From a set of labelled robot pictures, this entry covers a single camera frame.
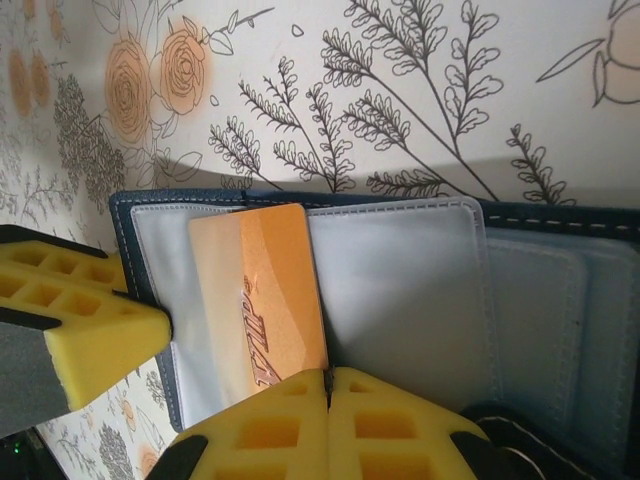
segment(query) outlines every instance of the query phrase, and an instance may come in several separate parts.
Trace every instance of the wallet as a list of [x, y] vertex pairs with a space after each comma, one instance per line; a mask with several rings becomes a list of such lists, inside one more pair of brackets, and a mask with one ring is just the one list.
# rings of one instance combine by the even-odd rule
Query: wallet
[[640, 212], [251, 190], [121, 192], [129, 295], [171, 315], [177, 431], [229, 405], [212, 377], [191, 219], [308, 210], [329, 358], [455, 411], [498, 401], [638, 475]]

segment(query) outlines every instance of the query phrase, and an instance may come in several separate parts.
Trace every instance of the dark blue wallet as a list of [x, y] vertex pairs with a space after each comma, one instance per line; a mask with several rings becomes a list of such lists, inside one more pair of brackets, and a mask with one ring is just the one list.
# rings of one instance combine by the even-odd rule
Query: dark blue wallet
[[[159, 212], [160, 210], [163, 212], [189, 210], [196, 216], [207, 216], [234, 209], [261, 208], [286, 203], [299, 203], [309, 210], [316, 210], [337, 206], [398, 202], [399, 200], [398, 198], [363, 195], [283, 191], [146, 190], [117, 193], [111, 198], [110, 207], [125, 268], [129, 295], [139, 301], [167, 308], [167, 305], [158, 301], [157, 286], [148, 269], [148, 252], [145, 252], [145, 248], [141, 245], [140, 226], [136, 222], [142, 214]], [[541, 308], [537, 313], [544, 315], [545, 312], [552, 311], [552, 307], [555, 308], [553, 311], [562, 310], [562, 320], [568, 326], [563, 327], [561, 334], [563, 338], [573, 339], [571, 342], [567, 340], [566, 345], [563, 344], [564, 347], [558, 348], [557, 360], [558, 363], [562, 363], [562, 369], [553, 367], [557, 370], [553, 371], [556, 383], [560, 375], [558, 372], [560, 370], [565, 372], [563, 373], [565, 377], [562, 380], [564, 390], [556, 389], [553, 391], [556, 396], [563, 396], [564, 403], [562, 405], [555, 402], [553, 405], [549, 405], [546, 410], [536, 410], [535, 405], [527, 404], [526, 399], [522, 398], [526, 393], [526, 388], [524, 388], [526, 386], [518, 384], [517, 362], [509, 364], [509, 348], [504, 348], [505, 345], [502, 344], [499, 346], [507, 352], [507, 355], [504, 359], [496, 359], [492, 368], [496, 367], [501, 371], [502, 385], [499, 388], [504, 387], [504, 392], [497, 389], [495, 391], [498, 393], [495, 394], [495, 398], [487, 398], [486, 400], [507, 402], [513, 400], [517, 407], [522, 407], [530, 415], [540, 413], [542, 417], [545, 417], [548, 414], [549, 422], [546, 425], [549, 425], [552, 430], [556, 429], [559, 435], [565, 435], [577, 443], [584, 443], [586, 445], [585, 451], [594, 452], [595, 455], [603, 459], [604, 463], [611, 465], [611, 469], [622, 471], [624, 465], [627, 475], [640, 474], [640, 461], [638, 460], [640, 458], [640, 382], [635, 381], [640, 306], [635, 295], [637, 260], [635, 247], [632, 247], [640, 244], [640, 211], [491, 202], [481, 202], [479, 205], [481, 209], [478, 208], [477, 211], [481, 211], [483, 218], [478, 218], [477, 223], [478, 225], [483, 224], [483, 229], [486, 227], [488, 238], [488, 260], [492, 271], [489, 284], [495, 286], [501, 285], [500, 282], [503, 282], [507, 288], [509, 282], [512, 284], [531, 283], [534, 282], [534, 278], [538, 277], [548, 279], [549, 275], [553, 275], [554, 269], [561, 268], [563, 276], [562, 281], [558, 280], [559, 286], [555, 286], [556, 284], [553, 282], [556, 279], [553, 278], [553, 281], [549, 280], [548, 289], [562, 288], [563, 292], [566, 290], [566, 295], [562, 297], [562, 302], [558, 305], [551, 305], [547, 310]], [[155, 237], [161, 236], [165, 243], [171, 243], [176, 223], [162, 224], [162, 218], [158, 217], [158, 219], [156, 219], [158, 220], [155, 223], [156, 226], [153, 227]], [[612, 246], [607, 243], [610, 241], [617, 243], [613, 242]], [[162, 247], [162, 252], [158, 252], [158, 254], [171, 255], [171, 249], [165, 245]], [[609, 258], [618, 263], [606, 263], [604, 260]], [[522, 269], [532, 269], [531, 275], [527, 276], [524, 273], [520, 277], [512, 275], [513, 272], [508, 271], [509, 265], [516, 261], [521, 262]], [[587, 348], [589, 342], [596, 342], [596, 340], [590, 340], [590, 336], [598, 336], [602, 331], [606, 333], [606, 330], [603, 330], [607, 328], [606, 323], [601, 325], [600, 330], [595, 327], [588, 329], [586, 325], [583, 326], [581, 323], [591, 322], [589, 311], [592, 310], [593, 305], [595, 305], [593, 307], [595, 310], [609, 308], [607, 298], [604, 298], [608, 293], [600, 295], [602, 298], [599, 298], [593, 305], [590, 303], [591, 299], [587, 297], [590, 289], [600, 283], [607, 285], [607, 288], [614, 288], [618, 285], [612, 283], [610, 279], [611, 275], [617, 271], [616, 265], [622, 265], [625, 268], [630, 265], [629, 281], [619, 286], [621, 290], [628, 289], [630, 292], [628, 295], [625, 294], [625, 302], [628, 305], [625, 303], [624, 312], [620, 314], [624, 317], [624, 321], [621, 320], [618, 326], [615, 326], [612, 321], [609, 330], [615, 331], [616, 334], [612, 335], [613, 338], [603, 340], [604, 343], [598, 346], [601, 350], [605, 349], [604, 353], [611, 357], [611, 369], [615, 368], [615, 372], [611, 369], [609, 372], [605, 367], [598, 365], [593, 365], [589, 367], [591, 370], [586, 370], [591, 372], [595, 369], [597, 374], [602, 376], [607, 376], [608, 372], [611, 373], [610, 376], [615, 378], [612, 388], [615, 388], [616, 392], [615, 395], [612, 393], [611, 398], [607, 398], [604, 392], [596, 392], [591, 404], [587, 402], [583, 405], [577, 402], [576, 406], [572, 406], [576, 395], [591, 395], [592, 391], [598, 389], [598, 385], [590, 385], [588, 381], [581, 380], [580, 376], [584, 373], [581, 373], [581, 369], [587, 368], [588, 365], [585, 367], [585, 361], [578, 358], [579, 354], [576, 352], [580, 350], [580, 344], [584, 343], [582, 348]], [[176, 278], [176, 281], [187, 282], [189, 279]], [[517, 298], [517, 295], [521, 293], [514, 291], [513, 295]], [[526, 303], [528, 300], [535, 300], [536, 295], [535, 291], [531, 292], [529, 298], [523, 297], [522, 301]], [[501, 302], [506, 302], [504, 315], [512, 314], [513, 305], [508, 305], [508, 301], [499, 298], [493, 301], [497, 317], [501, 315], [503, 310]], [[532, 306], [523, 306], [523, 308], [536, 310], [536, 304], [532, 302]], [[553, 335], [554, 326], [557, 325], [550, 322], [549, 331], [540, 333], [540, 335]], [[511, 342], [512, 349], [518, 350], [518, 342], [522, 342], [522, 339], [517, 334], [513, 335], [513, 328], [511, 331], [509, 328], [504, 328], [502, 331], [499, 318], [496, 328], [499, 336], [498, 343]], [[331, 328], [328, 329], [328, 341], [333, 362], [351, 363], [348, 356], [339, 351], [339, 348], [332, 348], [332, 345], [340, 342], [331, 338]], [[181, 431], [188, 427], [190, 422], [185, 422], [184, 411], [180, 406], [181, 392], [179, 390], [181, 387], [176, 380], [174, 353], [168, 348], [158, 355], [157, 362], [166, 391], [171, 423], [177, 431]], [[515, 372], [515, 375], [509, 376], [509, 368]], [[545, 399], [540, 399], [539, 403], [546, 407], [544, 402]], [[602, 434], [595, 435], [594, 429], [597, 429], [598, 426], [592, 425], [591, 419], [594, 417], [594, 410], [597, 410], [599, 405], [602, 405], [603, 411], [609, 412], [611, 410], [609, 415], [612, 419], [610, 422], [612, 426], [608, 430], [603, 428]], [[579, 420], [572, 423], [574, 417], [578, 417]]]

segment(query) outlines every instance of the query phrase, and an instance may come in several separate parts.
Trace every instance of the yellow foam block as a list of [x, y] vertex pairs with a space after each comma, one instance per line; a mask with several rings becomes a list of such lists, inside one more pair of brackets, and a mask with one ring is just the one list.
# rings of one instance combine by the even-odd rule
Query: yellow foam block
[[170, 341], [169, 319], [159, 310], [11, 263], [0, 264], [0, 307], [61, 322], [44, 337], [70, 410], [86, 406]]
[[101, 290], [127, 291], [124, 270], [118, 255], [98, 258], [30, 240], [0, 244], [0, 263], [9, 263], [33, 274], [53, 276]]
[[[171, 458], [172, 451], [178, 456], [175, 447], [194, 436], [206, 437], [208, 443], [194, 460], [197, 465], [191, 477], [178, 477], [179, 472], [169, 465], [176, 460]], [[323, 372], [306, 370], [289, 377], [191, 427], [178, 435], [172, 447], [150, 479], [170, 478], [166, 475], [171, 470], [176, 478], [190, 480], [326, 480]]]
[[475, 480], [454, 432], [473, 422], [351, 368], [335, 370], [329, 414], [330, 478]]

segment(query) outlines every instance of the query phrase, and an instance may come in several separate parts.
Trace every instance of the wallpaper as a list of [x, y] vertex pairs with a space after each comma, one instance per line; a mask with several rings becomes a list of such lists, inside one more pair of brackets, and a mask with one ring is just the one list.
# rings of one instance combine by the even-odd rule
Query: wallpaper
[[[0, 219], [106, 250], [120, 189], [640, 207], [639, 128], [640, 0], [0, 0]], [[41, 428], [72, 478], [142, 478], [154, 378]]]

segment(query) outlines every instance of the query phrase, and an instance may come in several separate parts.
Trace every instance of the card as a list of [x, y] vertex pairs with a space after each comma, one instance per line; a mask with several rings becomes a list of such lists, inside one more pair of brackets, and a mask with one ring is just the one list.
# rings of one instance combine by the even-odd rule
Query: card
[[189, 233], [228, 405], [302, 370], [327, 368], [302, 206], [195, 219]]

